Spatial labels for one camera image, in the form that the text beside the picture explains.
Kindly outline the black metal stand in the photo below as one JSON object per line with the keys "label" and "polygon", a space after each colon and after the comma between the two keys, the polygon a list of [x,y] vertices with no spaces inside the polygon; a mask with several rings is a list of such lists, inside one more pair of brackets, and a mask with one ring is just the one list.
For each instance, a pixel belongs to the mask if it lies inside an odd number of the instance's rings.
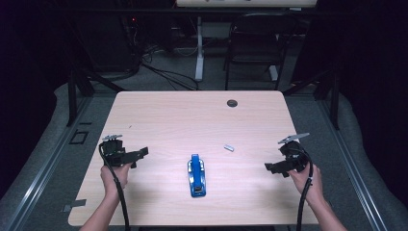
{"label": "black metal stand", "polygon": [[108,79],[105,79],[101,75],[90,71],[87,68],[72,70],[67,82],[69,107],[69,117],[66,124],[67,127],[74,123],[78,114],[77,90],[79,90],[85,97],[92,97],[95,94],[95,90],[90,81],[96,81],[115,92],[124,91],[124,88],[112,83]]}
{"label": "black metal stand", "polygon": [[307,86],[317,83],[313,96],[316,100],[324,100],[328,93],[330,96],[329,119],[336,130],[339,130],[338,112],[340,99],[340,82],[341,76],[338,70],[324,70],[323,72],[311,77],[307,80],[295,84],[288,90],[284,90],[283,94],[289,96],[295,92],[306,88]]}

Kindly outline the black folding chair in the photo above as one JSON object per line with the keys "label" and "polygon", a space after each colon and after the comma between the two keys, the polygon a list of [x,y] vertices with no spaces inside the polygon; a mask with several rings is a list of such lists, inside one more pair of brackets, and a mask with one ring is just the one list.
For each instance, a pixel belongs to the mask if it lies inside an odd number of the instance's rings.
{"label": "black folding chair", "polygon": [[223,69],[228,89],[231,64],[263,65],[266,71],[277,68],[275,89],[280,84],[288,46],[298,19],[288,13],[246,13],[237,17],[229,29]]}

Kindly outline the person's right hand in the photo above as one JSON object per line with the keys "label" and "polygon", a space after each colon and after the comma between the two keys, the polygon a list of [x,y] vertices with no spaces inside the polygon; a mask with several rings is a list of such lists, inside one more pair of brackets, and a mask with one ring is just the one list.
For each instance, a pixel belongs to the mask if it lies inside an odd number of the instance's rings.
{"label": "person's right hand", "polygon": [[[300,172],[297,172],[295,170],[289,171],[289,175],[293,179],[295,187],[300,193],[303,192],[306,186],[306,181],[309,179],[309,170],[310,170],[310,165],[307,165],[305,169]],[[313,176],[312,176],[311,185],[306,194],[306,201],[308,202],[309,206],[312,208],[315,208],[324,202],[322,183],[321,183],[321,173],[320,173],[320,169],[316,165],[313,165]]]}

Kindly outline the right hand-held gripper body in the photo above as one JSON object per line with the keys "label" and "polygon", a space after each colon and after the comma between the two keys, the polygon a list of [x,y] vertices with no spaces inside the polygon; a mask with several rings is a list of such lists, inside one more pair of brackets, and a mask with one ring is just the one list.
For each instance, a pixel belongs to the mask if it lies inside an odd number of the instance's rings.
{"label": "right hand-held gripper body", "polygon": [[280,163],[282,173],[293,169],[300,172],[311,161],[309,154],[298,141],[307,136],[309,136],[309,133],[290,135],[279,142],[279,144],[283,144],[279,150],[285,156],[285,160]]}

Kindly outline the blue stapler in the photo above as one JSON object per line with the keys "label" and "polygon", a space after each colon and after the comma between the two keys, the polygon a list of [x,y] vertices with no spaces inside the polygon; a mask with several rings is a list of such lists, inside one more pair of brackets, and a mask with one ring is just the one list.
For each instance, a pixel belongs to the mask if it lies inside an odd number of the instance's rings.
{"label": "blue stapler", "polygon": [[205,165],[198,154],[192,154],[188,161],[188,176],[192,197],[206,195]]}

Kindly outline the dark equipment cabinet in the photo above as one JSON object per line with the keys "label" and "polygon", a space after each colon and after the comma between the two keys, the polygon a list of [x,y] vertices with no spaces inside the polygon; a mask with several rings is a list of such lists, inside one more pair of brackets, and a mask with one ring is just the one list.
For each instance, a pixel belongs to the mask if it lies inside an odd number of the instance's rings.
{"label": "dark equipment cabinet", "polygon": [[123,17],[114,14],[77,14],[79,37],[97,72],[138,72],[140,56],[130,44]]}

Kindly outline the aluminium floor rail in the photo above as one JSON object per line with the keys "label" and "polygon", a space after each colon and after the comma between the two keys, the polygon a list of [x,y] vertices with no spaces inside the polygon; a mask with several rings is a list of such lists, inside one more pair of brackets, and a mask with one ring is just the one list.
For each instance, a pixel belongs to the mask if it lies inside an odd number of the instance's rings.
{"label": "aluminium floor rail", "polygon": [[334,137],[336,144],[339,146],[340,158],[342,159],[344,169],[347,173],[348,179],[353,186],[354,191],[357,194],[360,204],[363,207],[372,230],[389,231],[384,219],[380,215],[380,212],[366,183],[362,178],[360,170],[356,166],[354,158],[352,157],[351,152],[344,140],[342,131],[336,129],[331,121],[327,104],[324,101],[317,101],[317,105],[320,112],[322,113],[326,126],[330,130],[330,134]]}
{"label": "aluminium floor rail", "polygon": [[74,122],[67,126],[68,103],[59,99],[49,124],[26,164],[0,199],[0,231],[18,231],[31,214],[50,180],[78,120],[87,111],[91,98],[79,100]]}

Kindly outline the grey tape piece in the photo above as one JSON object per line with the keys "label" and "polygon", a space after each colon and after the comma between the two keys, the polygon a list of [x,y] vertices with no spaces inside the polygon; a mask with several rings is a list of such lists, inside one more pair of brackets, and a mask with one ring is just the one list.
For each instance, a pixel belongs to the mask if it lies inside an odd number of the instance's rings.
{"label": "grey tape piece", "polygon": [[86,205],[86,200],[85,199],[80,199],[80,200],[75,200],[73,202],[71,202],[70,204],[65,204],[62,207],[62,212],[63,213],[68,213],[70,212],[73,208],[75,207],[82,207]]}

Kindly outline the person's left hand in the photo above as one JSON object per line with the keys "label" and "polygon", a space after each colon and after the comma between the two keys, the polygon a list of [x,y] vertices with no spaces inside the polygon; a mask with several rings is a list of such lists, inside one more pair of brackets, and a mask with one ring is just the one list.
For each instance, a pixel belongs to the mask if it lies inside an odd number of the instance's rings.
{"label": "person's left hand", "polygon": [[117,195],[117,187],[115,179],[118,180],[122,189],[128,183],[128,172],[130,164],[123,165],[122,167],[113,167],[110,170],[107,166],[101,167],[101,179],[103,181],[105,195]]}

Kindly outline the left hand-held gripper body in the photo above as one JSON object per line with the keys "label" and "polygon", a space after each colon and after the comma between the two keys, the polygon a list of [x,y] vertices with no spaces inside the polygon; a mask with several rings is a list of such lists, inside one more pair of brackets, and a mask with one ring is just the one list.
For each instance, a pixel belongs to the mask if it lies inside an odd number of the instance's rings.
{"label": "left hand-held gripper body", "polygon": [[108,135],[102,139],[98,146],[99,154],[104,161],[105,166],[121,167],[129,164],[130,161],[126,157],[121,135]]}

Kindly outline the light background desk top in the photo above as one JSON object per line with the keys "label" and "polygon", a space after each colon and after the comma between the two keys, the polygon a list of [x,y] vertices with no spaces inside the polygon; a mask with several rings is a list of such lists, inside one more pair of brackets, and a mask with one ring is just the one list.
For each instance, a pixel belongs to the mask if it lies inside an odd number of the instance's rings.
{"label": "light background desk top", "polygon": [[179,7],[197,8],[313,8],[318,0],[176,0]]}

